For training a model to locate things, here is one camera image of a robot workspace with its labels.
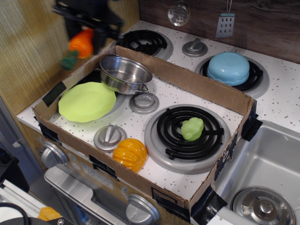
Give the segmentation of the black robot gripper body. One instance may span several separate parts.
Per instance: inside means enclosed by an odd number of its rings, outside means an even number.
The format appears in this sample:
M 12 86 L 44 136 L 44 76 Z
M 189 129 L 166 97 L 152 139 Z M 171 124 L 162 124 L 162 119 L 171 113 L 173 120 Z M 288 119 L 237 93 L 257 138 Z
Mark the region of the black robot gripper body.
M 65 18 L 76 20 L 81 26 L 99 27 L 101 24 L 121 27 L 124 21 L 113 12 L 107 0 L 56 0 L 53 11 Z

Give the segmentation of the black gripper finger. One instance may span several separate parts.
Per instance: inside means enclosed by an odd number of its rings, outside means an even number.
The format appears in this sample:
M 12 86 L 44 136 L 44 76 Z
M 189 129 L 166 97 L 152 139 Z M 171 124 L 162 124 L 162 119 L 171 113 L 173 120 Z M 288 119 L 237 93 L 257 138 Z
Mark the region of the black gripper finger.
M 81 31 L 81 25 L 76 20 L 65 18 L 65 26 L 69 40 Z
M 96 27 L 93 30 L 93 54 L 96 55 L 105 46 L 106 40 L 108 38 L 119 40 L 121 27 L 117 27 L 116 29 L 112 27 Z

